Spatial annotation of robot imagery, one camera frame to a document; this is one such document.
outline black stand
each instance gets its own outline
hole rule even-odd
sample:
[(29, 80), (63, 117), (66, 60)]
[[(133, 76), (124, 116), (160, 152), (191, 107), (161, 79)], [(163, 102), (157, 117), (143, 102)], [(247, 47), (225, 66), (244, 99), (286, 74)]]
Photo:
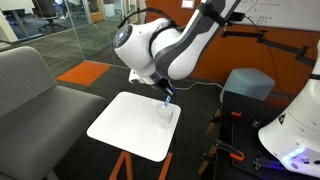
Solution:
[(265, 31), (265, 30), (261, 30), (261, 33), (224, 31), (222, 33), (222, 37), (226, 38), (228, 36), (237, 36), (237, 37), (257, 38), (257, 42), (258, 43), (261, 43), (261, 44), (264, 44), (264, 45), (267, 45), (267, 46), (270, 46), (270, 47), (274, 47), (274, 48), (277, 48), (277, 49), (281, 49), (283, 51), (287, 51), (287, 52), (293, 53), (293, 54), (296, 55), (295, 60), (297, 60), (297, 61), (299, 61), (301, 63), (304, 63), (306, 65), (314, 67), (316, 61), (313, 60), (313, 59), (304, 57), (304, 55), (306, 54), (307, 49), (309, 47), (304, 46), (303, 49), (298, 49), (298, 48), (291, 47), (291, 46), (288, 46), (288, 45), (285, 45), (285, 44), (281, 44), (281, 43), (278, 43), (278, 42), (269, 41), (269, 40), (264, 38), (264, 34), (266, 32), (267, 31)]

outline office chair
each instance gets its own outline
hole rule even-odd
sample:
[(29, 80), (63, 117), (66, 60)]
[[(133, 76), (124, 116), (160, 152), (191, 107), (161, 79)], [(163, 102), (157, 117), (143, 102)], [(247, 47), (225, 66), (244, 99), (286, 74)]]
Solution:
[(35, 8), (33, 9), (34, 14), (38, 18), (46, 19), (49, 23), (41, 26), (39, 28), (39, 31), (41, 31), (42, 28), (50, 27), (52, 32), (54, 31), (53, 27), (62, 27), (66, 29), (65, 26), (62, 26), (60, 24), (56, 24), (53, 22), (53, 19), (58, 19), (58, 13), (56, 12), (56, 7), (54, 6), (54, 2), (50, 0), (32, 0)]
[(81, 15), (86, 16), (84, 9), (83, 9), (82, 1), (80, 1), (79, 4), (74, 4), (74, 3), (68, 1), (68, 6), (71, 11), (71, 13), (70, 13), (71, 17), (77, 17), (77, 19), (79, 19)]

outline black cable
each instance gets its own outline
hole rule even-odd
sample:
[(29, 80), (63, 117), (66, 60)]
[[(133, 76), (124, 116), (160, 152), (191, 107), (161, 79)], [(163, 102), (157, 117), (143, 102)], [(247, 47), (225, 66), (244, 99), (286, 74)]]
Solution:
[(163, 15), (166, 19), (168, 19), (172, 24), (175, 24), (175, 22), (170, 18), (170, 16), (168, 16), (166, 13), (164, 13), (162, 10), (159, 10), (157, 8), (153, 8), (153, 7), (149, 7), (149, 8), (145, 8), (145, 9), (141, 9), (141, 10), (137, 10), (137, 11), (133, 11), (130, 14), (128, 14), (120, 23), (120, 25), (118, 26), (118, 28), (120, 29), (125, 23), (126, 21), (129, 19), (130, 16), (135, 15), (135, 14), (140, 14), (142, 12), (155, 12), (158, 14)]
[[(260, 32), (259, 28), (256, 26), (256, 24), (252, 21), (251, 18), (249, 18), (249, 17), (247, 17), (247, 16), (245, 16), (245, 18), (247, 18), (247, 19), (253, 24), (253, 26), (256, 28), (257, 32), (258, 32), (259, 34), (261, 34), (262, 37), (263, 37), (265, 40), (268, 40), (267, 37)], [(292, 101), (293, 99), (292, 99), (286, 92), (284, 92), (284, 91), (282, 90), (282, 88), (280, 87), (280, 85), (278, 84), (278, 70), (277, 70), (276, 64), (275, 64), (275, 62), (274, 62), (274, 58), (273, 58), (273, 54), (272, 54), (272, 52), (271, 52), (270, 46), (268, 46), (268, 50), (269, 50), (271, 62), (272, 62), (272, 65), (273, 65), (273, 69), (274, 69), (275, 75), (276, 75), (276, 80), (275, 80), (275, 81), (276, 81), (276, 86), (277, 86), (277, 88), (281, 91), (281, 93), (283, 93), (289, 100)]]

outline desk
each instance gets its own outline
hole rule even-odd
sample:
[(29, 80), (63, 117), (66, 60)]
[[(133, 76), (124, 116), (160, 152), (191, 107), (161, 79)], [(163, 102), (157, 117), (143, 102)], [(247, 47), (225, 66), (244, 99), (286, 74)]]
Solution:
[(162, 103), (163, 101), (121, 92), (89, 127), (87, 134), (146, 159), (162, 161), (167, 155), (181, 112), (179, 106), (169, 104), (173, 107), (173, 118), (168, 127), (161, 129), (156, 106)]
[[(317, 179), (292, 172), (263, 168), (256, 170), (251, 163), (254, 156), (258, 155), (256, 152), (264, 151), (258, 140), (258, 129), (251, 126), (252, 121), (256, 119), (267, 124), (282, 112), (282, 108), (277, 108), (263, 101), (229, 91), (224, 92), (223, 104), (232, 107), (232, 109), (240, 110), (242, 116), (241, 118), (232, 118), (228, 113), (223, 113), (219, 139), (243, 151), (245, 160), (250, 162), (246, 162), (246, 170), (243, 170), (243, 168), (240, 168), (241, 165), (236, 165), (231, 162), (229, 153), (218, 151), (216, 155), (214, 179)], [(264, 155), (266, 157), (272, 157), (271, 154), (265, 154), (265, 152)]]

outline orange carpet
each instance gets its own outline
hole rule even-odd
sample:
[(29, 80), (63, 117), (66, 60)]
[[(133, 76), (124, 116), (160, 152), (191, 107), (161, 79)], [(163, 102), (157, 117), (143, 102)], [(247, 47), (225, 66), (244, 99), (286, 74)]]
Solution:
[(89, 86), (110, 67), (107, 64), (84, 61), (57, 77), (57, 80)]

